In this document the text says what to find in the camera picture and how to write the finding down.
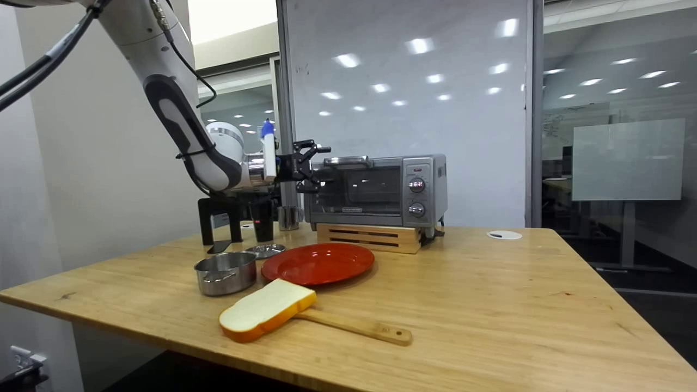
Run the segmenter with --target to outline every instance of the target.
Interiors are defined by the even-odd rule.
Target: black cable
[[[0,111],[5,111],[8,105],[18,102],[22,96],[32,91],[46,75],[49,75],[62,60],[65,56],[73,50],[73,45],[82,40],[86,33],[89,24],[103,12],[103,6],[86,6],[85,18],[62,37],[62,42],[53,50],[54,56],[48,58],[48,64],[39,69],[34,69],[28,79],[19,81],[22,84],[6,96],[0,97]]]
[[[30,8],[30,5],[16,5],[11,0],[0,0],[0,5],[18,6],[18,8]]]
[[[208,84],[208,82],[192,68],[192,64],[178,52],[178,48],[176,48],[176,43],[174,43],[174,40],[171,40],[171,34],[169,34],[169,31],[167,31],[167,25],[165,25],[164,19],[162,19],[162,12],[158,12],[155,0],[151,0],[151,8],[152,8],[152,12],[155,12],[155,19],[157,19],[157,24],[158,24],[158,31],[165,34],[165,40],[167,40],[167,43],[171,45],[171,50],[174,50],[174,54],[178,56],[178,60],[214,94],[212,97],[198,102],[196,108],[214,102],[214,101],[217,97],[217,91],[214,89],[214,84]]]
[[[11,75],[6,82],[0,84],[0,96],[11,91],[16,84],[24,82],[28,75],[32,75],[37,69],[46,68],[49,60],[48,54],[39,56],[32,66],[24,68],[19,74]]]

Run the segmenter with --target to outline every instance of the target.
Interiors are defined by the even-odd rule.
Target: glass partition
[[[267,66],[206,75],[217,97],[201,108],[205,121],[229,121],[244,134],[244,153],[261,153],[259,127],[274,119],[273,72]]]
[[[543,225],[697,363],[697,8],[675,5],[544,34]]]

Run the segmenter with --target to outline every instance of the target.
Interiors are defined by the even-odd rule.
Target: oven window
[[[401,212],[401,167],[317,172],[324,189],[317,206],[358,206],[358,212]]]

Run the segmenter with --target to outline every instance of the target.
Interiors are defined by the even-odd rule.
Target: stainless steel bowl
[[[242,291],[257,280],[257,257],[249,252],[220,252],[193,266],[198,289],[205,297]]]

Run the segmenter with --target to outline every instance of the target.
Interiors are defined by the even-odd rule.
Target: toaster oven
[[[312,225],[413,226],[433,238],[447,208],[447,156],[330,156],[312,166],[304,196]]]

